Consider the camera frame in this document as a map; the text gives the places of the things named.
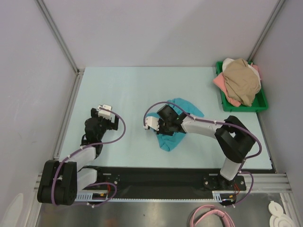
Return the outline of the teal polo shirt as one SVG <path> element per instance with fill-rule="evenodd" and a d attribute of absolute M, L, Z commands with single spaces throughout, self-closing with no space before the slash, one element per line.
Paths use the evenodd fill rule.
<path fill-rule="evenodd" d="M 198 117 L 204 117 L 204 114 L 195 105 L 185 99 L 174 98 L 168 100 L 168 102 L 177 104 L 187 113 L 193 114 Z M 185 134 L 180 132 L 176 132 L 172 136 L 156 134 L 156 137 L 158 140 L 159 147 L 162 150 L 169 152 L 178 146 L 178 144 L 184 139 Z"/>

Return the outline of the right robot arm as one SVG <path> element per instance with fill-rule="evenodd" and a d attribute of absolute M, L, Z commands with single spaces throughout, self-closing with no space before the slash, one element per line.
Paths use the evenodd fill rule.
<path fill-rule="evenodd" d="M 259 140 L 232 115 L 224 121 L 208 120 L 184 111 L 178 114 L 169 105 L 163 106 L 157 114 L 158 118 L 145 118 L 146 125 L 157 134 L 199 134 L 218 142 L 225 155 L 225 161 L 215 181 L 219 188 L 224 190 L 235 185 L 235 178 L 254 144 L 257 143 L 261 148 Z"/>

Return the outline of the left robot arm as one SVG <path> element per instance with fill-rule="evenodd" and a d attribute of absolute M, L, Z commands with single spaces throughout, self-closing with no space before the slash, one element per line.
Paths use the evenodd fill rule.
<path fill-rule="evenodd" d="M 81 138 L 80 148 L 62 160 L 48 160 L 43 168 L 37 192 L 39 203 L 53 205 L 72 205 L 78 191 L 89 185 L 94 189 L 105 183 L 103 175 L 95 169 L 87 168 L 87 164 L 101 154 L 103 137 L 107 131 L 117 130 L 118 114 L 109 105 L 92 108 L 90 118 L 85 123 L 85 133 Z"/>

